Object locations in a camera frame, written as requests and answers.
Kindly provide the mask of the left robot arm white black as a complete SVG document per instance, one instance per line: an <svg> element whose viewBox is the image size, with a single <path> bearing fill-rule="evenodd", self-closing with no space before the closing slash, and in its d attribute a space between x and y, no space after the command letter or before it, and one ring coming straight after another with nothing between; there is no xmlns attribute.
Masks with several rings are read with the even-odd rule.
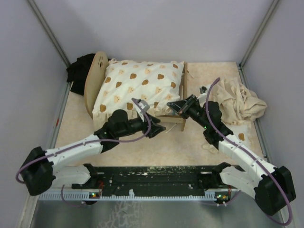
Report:
<svg viewBox="0 0 304 228"><path fill-rule="evenodd" d="M70 167L72 162L91 155L101 154L123 143L125 136L142 132L144 137L153 138L165 131L160 120L149 114L129 120L127 112L116 110L102 128L92 135L63 146L43 150L40 146L32 149L17 173L31 196L37 196L55 184L85 185L92 189L98 185L99 177L85 165L78 169Z"/></svg>

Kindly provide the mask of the bear print white cushion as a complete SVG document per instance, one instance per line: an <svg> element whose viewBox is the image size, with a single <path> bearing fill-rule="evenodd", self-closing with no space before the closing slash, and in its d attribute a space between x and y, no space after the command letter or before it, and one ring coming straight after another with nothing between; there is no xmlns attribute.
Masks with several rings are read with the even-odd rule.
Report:
<svg viewBox="0 0 304 228"><path fill-rule="evenodd" d="M94 129L101 128L118 109L125 110L128 118L135 118L133 98L146 101L150 107L147 112L152 116L174 115L167 103L181 100L185 72L185 62L111 59L92 111Z"/></svg>

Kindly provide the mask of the wooden pet bed frame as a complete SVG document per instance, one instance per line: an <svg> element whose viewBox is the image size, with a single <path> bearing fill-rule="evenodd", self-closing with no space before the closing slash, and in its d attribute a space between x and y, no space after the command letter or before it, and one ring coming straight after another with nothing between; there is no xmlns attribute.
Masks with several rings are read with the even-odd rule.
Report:
<svg viewBox="0 0 304 228"><path fill-rule="evenodd" d="M99 51L95 54L91 67L89 69L87 79L85 82L85 105L87 112L93 119L92 111L95 105L96 98L98 96L99 90L102 83L105 80L105 70L109 65L109 61L106 54ZM188 79L188 65L186 63L186 72L183 76L183 82L181 84L181 100L187 96L187 79ZM166 116L156 116L162 122L165 123L177 123L181 124L182 129L185 128L185 119L179 117L177 114L166 115Z"/></svg>

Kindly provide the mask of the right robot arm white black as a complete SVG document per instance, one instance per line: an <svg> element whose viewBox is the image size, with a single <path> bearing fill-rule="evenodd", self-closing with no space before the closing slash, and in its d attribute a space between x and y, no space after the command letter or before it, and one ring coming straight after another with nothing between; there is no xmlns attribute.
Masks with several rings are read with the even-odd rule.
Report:
<svg viewBox="0 0 304 228"><path fill-rule="evenodd" d="M218 188L230 185L249 195L259 208L267 215L273 216L287 207L296 198L291 172L268 163L249 150L224 125L222 113L217 102L208 101L200 105L196 96L185 100L168 102L168 107L180 117L191 118L204 128L206 141L219 152L229 156L241 167L222 163L214 168L213 184Z"/></svg>

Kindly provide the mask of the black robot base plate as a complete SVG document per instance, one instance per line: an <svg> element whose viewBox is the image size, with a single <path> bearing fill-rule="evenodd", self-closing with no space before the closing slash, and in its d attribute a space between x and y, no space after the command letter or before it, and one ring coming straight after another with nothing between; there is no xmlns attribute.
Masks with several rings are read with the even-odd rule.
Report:
<svg viewBox="0 0 304 228"><path fill-rule="evenodd" d="M89 180L72 188L101 190L103 196L128 196L130 190L138 197L204 196L207 190L228 188L212 165L86 167Z"/></svg>

